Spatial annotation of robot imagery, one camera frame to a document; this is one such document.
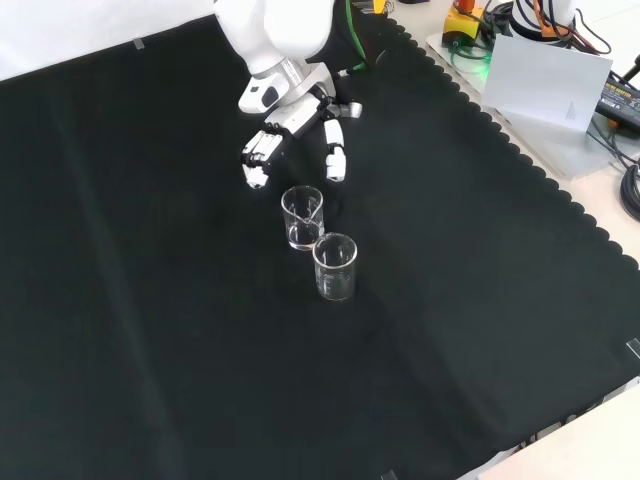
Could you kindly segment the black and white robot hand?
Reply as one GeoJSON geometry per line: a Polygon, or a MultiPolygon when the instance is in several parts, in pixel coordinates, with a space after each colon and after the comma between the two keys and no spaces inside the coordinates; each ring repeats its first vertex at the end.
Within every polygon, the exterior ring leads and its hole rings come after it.
{"type": "Polygon", "coordinates": [[[263,79],[253,77],[239,100],[239,107],[245,113],[252,111],[251,106],[272,109],[241,151],[240,161],[246,183],[253,189],[265,187],[276,157],[292,139],[301,137],[317,122],[322,122],[324,129],[326,178],[334,183],[343,182],[347,173],[347,156],[339,119],[358,119],[362,105],[358,102],[341,103],[316,84],[292,103],[277,106],[278,95],[284,87],[285,80],[277,74],[263,79]]]}

